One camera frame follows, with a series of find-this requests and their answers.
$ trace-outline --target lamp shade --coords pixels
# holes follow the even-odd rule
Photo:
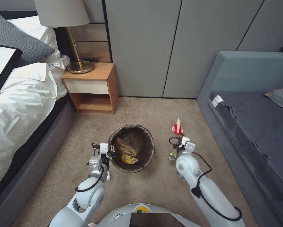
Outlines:
[[[41,25],[72,27],[89,24],[82,0],[34,0]]]

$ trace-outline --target wastebasket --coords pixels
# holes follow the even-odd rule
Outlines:
[[[117,137],[121,137],[129,132],[134,132],[135,135],[143,142],[142,148],[136,156],[138,161],[134,164],[124,163],[121,160],[121,151],[119,151],[115,146],[116,156],[112,159],[112,163],[117,169],[127,173],[140,172],[150,164],[155,154],[154,141],[149,130],[141,125],[126,125],[115,131],[110,136],[109,143],[114,145]]]

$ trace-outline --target nightstand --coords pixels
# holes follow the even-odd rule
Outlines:
[[[94,63],[95,69],[83,73],[65,72],[62,80],[79,113],[114,114],[118,101],[114,63]]]

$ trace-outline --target wall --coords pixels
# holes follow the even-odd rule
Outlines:
[[[162,97],[181,0],[106,0],[122,96]]]
[[[283,47],[283,0],[265,0],[238,50],[279,51]]]
[[[163,97],[197,98],[216,54],[236,50],[262,0],[183,0]]]
[[[81,59],[110,62],[110,51],[102,0],[83,0],[90,24],[73,27],[73,35]],[[36,11],[34,0],[0,0],[0,10]]]

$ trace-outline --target gray cushion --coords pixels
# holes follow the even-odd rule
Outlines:
[[[19,30],[0,16],[0,45],[23,51],[16,67],[41,62],[54,52],[54,48]]]

